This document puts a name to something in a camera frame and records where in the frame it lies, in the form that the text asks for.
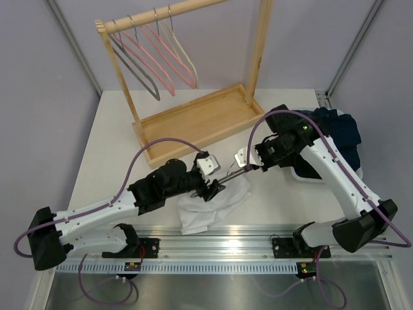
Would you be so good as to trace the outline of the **pink hanger with black garment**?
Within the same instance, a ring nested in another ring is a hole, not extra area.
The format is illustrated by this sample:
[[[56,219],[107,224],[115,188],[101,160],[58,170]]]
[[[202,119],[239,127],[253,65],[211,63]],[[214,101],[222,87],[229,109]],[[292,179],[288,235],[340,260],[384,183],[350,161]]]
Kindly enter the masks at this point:
[[[165,31],[165,22],[159,22],[158,14],[155,8],[153,8],[156,30],[150,26],[150,24],[145,24],[140,26],[142,33],[149,40],[151,45],[154,47],[156,52],[162,58],[162,60],[168,65],[172,72],[190,88],[195,89],[198,87],[199,78],[195,69],[195,66],[191,62],[190,58],[185,52],[185,49],[181,46],[180,42],[177,40],[173,25],[169,28],[169,32]],[[181,53],[186,57],[186,61],[190,65],[189,67],[180,58],[175,49],[174,43],[169,40],[168,35],[172,36],[173,41],[178,48],[181,49]]]

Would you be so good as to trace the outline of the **dark blue garment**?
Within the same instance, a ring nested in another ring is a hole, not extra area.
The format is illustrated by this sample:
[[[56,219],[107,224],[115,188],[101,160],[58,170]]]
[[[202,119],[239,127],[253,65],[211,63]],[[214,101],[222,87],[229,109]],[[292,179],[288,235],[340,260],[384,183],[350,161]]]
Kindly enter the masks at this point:
[[[334,140],[337,150],[341,153],[354,172],[362,179],[363,171],[358,154],[361,136],[355,119],[350,114],[337,109],[325,107],[315,110],[299,110],[311,118],[319,118],[329,135]],[[299,181],[322,183],[319,174],[302,157],[297,157],[291,168],[293,177]]]

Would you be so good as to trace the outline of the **grey metal hanger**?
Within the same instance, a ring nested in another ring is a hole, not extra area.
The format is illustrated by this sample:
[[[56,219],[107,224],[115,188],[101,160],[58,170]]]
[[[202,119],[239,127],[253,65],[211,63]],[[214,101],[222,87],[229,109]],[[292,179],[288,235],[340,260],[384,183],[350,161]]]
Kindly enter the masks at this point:
[[[160,101],[161,100],[161,96],[159,93],[159,89],[158,86],[156,85],[156,82],[154,81],[154,79],[152,78],[152,76],[150,76],[145,69],[143,69],[138,63],[137,61],[128,53],[128,51],[130,49],[127,49],[127,46],[125,46],[123,44],[123,41],[121,39],[121,34],[120,34],[120,30],[119,27],[117,25],[117,23],[115,22],[115,20],[112,20],[113,24],[115,25],[115,28],[117,30],[117,33],[119,34],[118,37],[116,37],[114,34],[110,35],[110,39],[112,40],[112,42],[116,45],[116,47],[126,56],[126,58],[133,64],[133,66],[135,68],[138,69],[138,71],[140,71],[140,73],[143,75],[144,78],[146,78],[150,84],[152,85],[152,88],[150,88],[144,81],[143,79],[136,73],[136,71],[134,69],[132,69],[132,67],[130,65],[127,65],[126,61],[123,59],[122,56],[120,56],[119,54],[117,54],[117,56],[120,58],[120,60],[124,63],[124,65],[129,69],[129,71],[132,73],[132,75],[144,86],[144,88],[157,100]]]

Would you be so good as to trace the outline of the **grey hanger with white garment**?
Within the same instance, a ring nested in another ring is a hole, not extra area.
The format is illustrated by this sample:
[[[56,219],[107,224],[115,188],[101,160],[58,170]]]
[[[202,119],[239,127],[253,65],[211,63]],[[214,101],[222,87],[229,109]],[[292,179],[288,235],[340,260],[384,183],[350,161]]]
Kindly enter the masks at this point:
[[[209,176],[207,178],[207,180],[212,181],[212,180],[216,179],[216,180],[219,181],[220,184],[224,185],[224,183],[226,183],[226,182],[228,182],[228,181],[230,181],[230,180],[232,180],[232,179],[234,179],[234,178],[236,178],[236,177],[238,177],[242,174],[245,174],[247,172],[248,172],[248,170],[247,170],[247,168],[245,168],[245,169],[238,169],[238,170],[232,171],[232,172],[228,171],[225,175],[220,175],[218,173],[214,173],[213,175]],[[196,192],[193,192],[190,195],[190,197],[191,198],[196,198],[197,197]]]

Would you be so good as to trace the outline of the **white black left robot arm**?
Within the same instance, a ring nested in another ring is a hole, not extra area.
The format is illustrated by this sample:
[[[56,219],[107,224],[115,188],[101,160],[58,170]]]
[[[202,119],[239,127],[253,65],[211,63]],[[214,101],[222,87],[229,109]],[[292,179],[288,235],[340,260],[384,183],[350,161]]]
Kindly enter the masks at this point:
[[[194,160],[190,170],[185,162],[171,159],[104,203],[56,213],[49,207],[39,209],[27,236],[35,270],[51,269],[69,256],[134,256],[139,238],[123,221],[152,212],[163,207],[167,199],[189,192],[210,201],[224,189],[217,180],[208,179],[220,168],[213,155]]]

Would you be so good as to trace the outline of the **white garment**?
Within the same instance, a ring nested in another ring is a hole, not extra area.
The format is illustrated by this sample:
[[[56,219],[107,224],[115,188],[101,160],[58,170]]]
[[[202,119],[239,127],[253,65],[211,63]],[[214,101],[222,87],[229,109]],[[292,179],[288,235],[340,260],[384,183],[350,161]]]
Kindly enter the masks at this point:
[[[191,198],[189,194],[181,196],[177,201],[181,234],[208,231],[251,197],[250,188],[248,180],[240,176],[226,183],[225,189],[208,202],[202,198]]]

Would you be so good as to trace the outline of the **wooden hanger with blue garment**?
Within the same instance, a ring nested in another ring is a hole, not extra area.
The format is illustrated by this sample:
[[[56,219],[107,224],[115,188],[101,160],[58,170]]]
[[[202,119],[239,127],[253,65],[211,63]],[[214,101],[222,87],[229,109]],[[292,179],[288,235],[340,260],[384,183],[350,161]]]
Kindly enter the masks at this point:
[[[161,31],[168,41],[168,44],[170,45],[170,48],[172,49],[174,55],[178,58],[178,60],[183,61],[183,59],[186,61],[186,64],[189,65],[190,67],[190,72],[191,72],[191,79],[194,82],[193,88],[199,88],[199,76],[197,73],[196,66],[192,62],[190,56],[186,52],[185,48],[181,44],[181,42],[178,40],[176,33],[174,31],[174,25],[172,21],[172,10],[170,8],[170,5],[168,5],[168,18],[169,18],[169,23],[167,23],[165,20],[161,21]]]

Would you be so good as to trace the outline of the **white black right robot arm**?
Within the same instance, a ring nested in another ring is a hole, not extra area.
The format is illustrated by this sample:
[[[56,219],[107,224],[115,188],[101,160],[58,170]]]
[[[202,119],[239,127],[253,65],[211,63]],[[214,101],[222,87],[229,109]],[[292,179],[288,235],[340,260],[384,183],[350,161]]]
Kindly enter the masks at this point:
[[[338,201],[343,217],[329,222],[310,222],[293,234],[294,251],[309,255],[316,247],[338,245],[354,253],[367,244],[389,246],[379,240],[398,211],[391,200],[382,200],[369,189],[340,153],[320,120],[286,105],[267,112],[256,124],[266,122],[275,138],[253,144],[248,140],[248,171],[291,167],[296,158],[307,162]]]

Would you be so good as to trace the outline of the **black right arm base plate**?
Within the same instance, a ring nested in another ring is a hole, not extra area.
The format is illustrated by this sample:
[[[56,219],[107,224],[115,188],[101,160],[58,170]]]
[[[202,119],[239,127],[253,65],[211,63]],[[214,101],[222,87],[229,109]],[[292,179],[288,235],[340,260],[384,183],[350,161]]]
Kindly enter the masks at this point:
[[[274,258],[293,258],[293,259],[315,259],[321,246],[315,248],[304,247],[298,249],[293,242],[293,238],[273,238],[271,239]]]

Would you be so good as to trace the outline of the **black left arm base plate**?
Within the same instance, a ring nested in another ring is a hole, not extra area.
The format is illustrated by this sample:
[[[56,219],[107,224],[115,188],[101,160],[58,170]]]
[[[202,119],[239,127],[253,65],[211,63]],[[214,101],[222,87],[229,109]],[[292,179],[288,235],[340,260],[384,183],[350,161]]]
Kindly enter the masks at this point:
[[[143,258],[154,259],[158,258],[159,254],[159,238],[140,238],[139,245],[137,247],[127,245],[124,249],[117,253],[103,252],[103,258],[140,258],[141,254]]]

